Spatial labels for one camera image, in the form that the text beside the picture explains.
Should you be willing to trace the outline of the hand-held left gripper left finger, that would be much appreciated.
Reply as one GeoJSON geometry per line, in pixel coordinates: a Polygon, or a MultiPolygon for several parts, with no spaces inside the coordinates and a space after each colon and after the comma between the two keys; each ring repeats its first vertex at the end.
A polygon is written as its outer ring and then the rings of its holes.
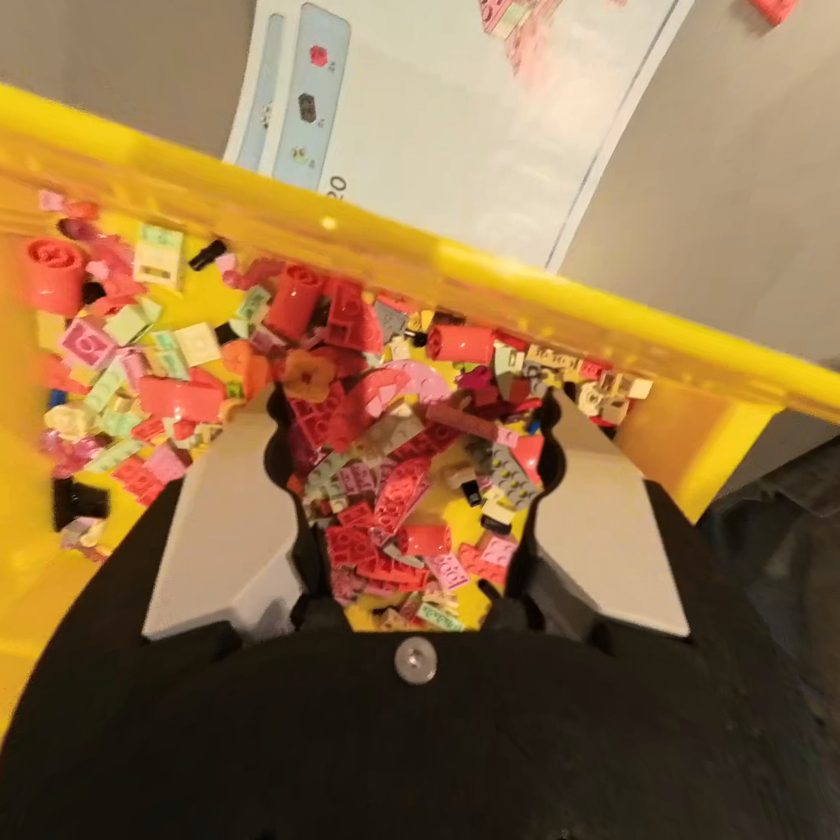
{"type": "Polygon", "coordinates": [[[278,385],[241,409],[189,469],[175,506],[143,636],[227,623],[246,642],[290,634],[329,593],[319,541],[287,487],[291,410],[278,385]]]}

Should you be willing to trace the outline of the yellow plastic bin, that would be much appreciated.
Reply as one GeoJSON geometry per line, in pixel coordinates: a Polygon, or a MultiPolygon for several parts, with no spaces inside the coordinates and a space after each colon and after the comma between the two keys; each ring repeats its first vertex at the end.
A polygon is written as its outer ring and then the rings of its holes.
{"type": "Polygon", "coordinates": [[[37,439],[46,407],[21,244],[53,235],[37,192],[92,201],[120,236],[137,221],[187,234],[190,256],[222,238],[461,311],[503,332],[616,363],[656,381],[617,436],[624,453],[695,522],[784,409],[838,424],[838,374],[272,182],[2,85],[2,735],[57,624],[94,575],[53,533],[37,439]]]}

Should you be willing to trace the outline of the thick light blue instruction booklet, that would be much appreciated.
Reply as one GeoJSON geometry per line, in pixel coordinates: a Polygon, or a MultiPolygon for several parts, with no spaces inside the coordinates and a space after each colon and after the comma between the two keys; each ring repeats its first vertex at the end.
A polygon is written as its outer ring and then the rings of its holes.
{"type": "Polygon", "coordinates": [[[224,160],[559,273],[689,1],[260,1],[224,160]]]}

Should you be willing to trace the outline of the pile of toy bricks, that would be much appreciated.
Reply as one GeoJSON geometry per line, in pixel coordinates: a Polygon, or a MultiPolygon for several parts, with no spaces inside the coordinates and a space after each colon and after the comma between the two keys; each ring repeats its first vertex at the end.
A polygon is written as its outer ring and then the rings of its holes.
{"type": "Polygon", "coordinates": [[[182,276],[184,236],[142,224],[134,245],[98,225],[95,203],[47,190],[59,238],[27,244],[49,390],[59,547],[102,564],[109,478],[146,510],[277,385],[290,407],[291,477],[325,531],[337,601],[358,628],[477,629],[508,581],[525,511],[544,489],[541,407],[568,397],[608,437],[654,382],[613,363],[508,337],[441,311],[371,295],[313,268],[252,259],[224,241],[192,270],[243,292],[228,322],[161,328],[151,282],[182,276]]]}

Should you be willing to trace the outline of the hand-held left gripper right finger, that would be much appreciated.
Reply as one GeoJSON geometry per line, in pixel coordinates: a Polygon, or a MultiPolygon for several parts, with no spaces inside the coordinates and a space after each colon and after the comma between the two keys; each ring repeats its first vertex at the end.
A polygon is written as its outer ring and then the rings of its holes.
{"type": "Polygon", "coordinates": [[[563,390],[549,390],[540,415],[542,490],[518,549],[518,598],[562,637],[606,619],[689,636],[643,474],[563,390]]]}

